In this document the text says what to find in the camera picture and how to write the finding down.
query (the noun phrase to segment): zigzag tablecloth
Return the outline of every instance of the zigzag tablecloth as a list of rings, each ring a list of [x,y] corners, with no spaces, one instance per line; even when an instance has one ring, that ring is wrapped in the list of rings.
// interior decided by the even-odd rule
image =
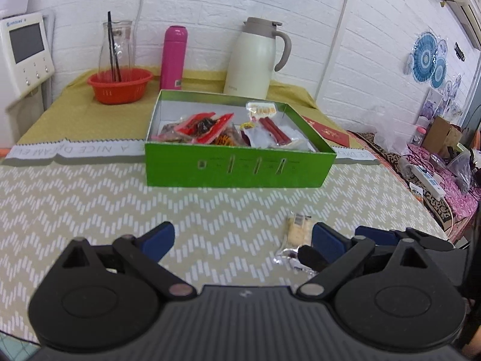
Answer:
[[[297,286],[302,272],[273,264],[290,211],[351,236],[358,225],[406,226],[444,238],[424,207],[381,165],[334,165],[318,189],[176,189],[145,185],[143,164],[0,167],[0,329],[35,341],[27,306],[78,235],[93,244],[141,235],[169,220],[176,242],[161,263],[205,283]]]

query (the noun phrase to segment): red card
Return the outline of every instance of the red card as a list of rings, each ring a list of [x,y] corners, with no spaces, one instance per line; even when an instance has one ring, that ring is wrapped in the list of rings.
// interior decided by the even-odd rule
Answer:
[[[319,122],[313,121],[310,118],[303,116],[309,125],[317,131],[321,136],[329,141],[333,141],[336,144],[343,145],[349,148],[349,136],[346,133],[342,133],[328,126],[322,125]]]

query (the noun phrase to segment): wall decoration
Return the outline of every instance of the wall decoration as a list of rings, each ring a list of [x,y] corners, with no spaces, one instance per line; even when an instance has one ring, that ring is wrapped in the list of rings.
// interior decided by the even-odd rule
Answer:
[[[413,53],[410,53],[407,57],[406,64],[403,69],[403,73],[406,76],[408,74],[411,74],[413,72],[413,67],[414,67],[414,57],[413,57]]]
[[[443,57],[439,57],[436,60],[436,68],[431,76],[431,85],[433,88],[439,88],[443,85],[444,78],[446,77],[446,60]]]
[[[423,32],[413,47],[413,76],[419,83],[428,81],[436,69],[438,41],[432,32]]]
[[[424,101],[421,114],[419,116],[422,116],[430,121],[442,101],[443,96],[431,88],[427,93],[426,100]]]
[[[453,83],[450,80],[446,81],[446,84],[444,85],[441,91],[441,97],[442,97],[441,104],[439,105],[438,109],[434,113],[433,118],[436,118],[438,115],[442,116],[444,114],[444,110],[446,109],[449,103],[449,97],[451,95],[452,88],[453,88]]]
[[[438,43],[438,56],[444,59],[448,56],[448,43],[444,39],[441,39]]]
[[[463,114],[463,110],[461,109],[460,105],[455,101],[449,103],[449,106],[446,108],[446,111],[443,114],[443,118],[446,119],[449,123],[455,123],[458,121],[458,118]]]
[[[453,87],[451,88],[451,91],[449,92],[449,101],[453,101],[454,99],[456,99],[456,95],[458,94],[459,86],[461,85],[461,79],[462,79],[461,74],[458,74],[458,76],[456,77],[456,80],[454,80]]]

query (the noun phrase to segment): blue gripper pad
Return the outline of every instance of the blue gripper pad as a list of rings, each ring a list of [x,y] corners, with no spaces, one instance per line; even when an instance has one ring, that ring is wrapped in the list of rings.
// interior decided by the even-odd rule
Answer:
[[[366,236],[373,240],[376,245],[397,245],[399,242],[398,237],[390,230],[360,226],[356,228],[355,234]]]
[[[174,246],[176,231],[170,222],[163,222],[144,236],[138,239],[140,250],[150,259],[158,262]]]
[[[351,246],[351,241],[329,225],[318,222],[312,228],[312,247],[330,264],[342,256]]]

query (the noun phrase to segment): display screen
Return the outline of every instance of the display screen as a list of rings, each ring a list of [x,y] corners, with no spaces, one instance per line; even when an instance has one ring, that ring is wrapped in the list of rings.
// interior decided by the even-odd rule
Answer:
[[[15,63],[26,60],[44,50],[40,24],[35,23],[10,31],[11,49]]]

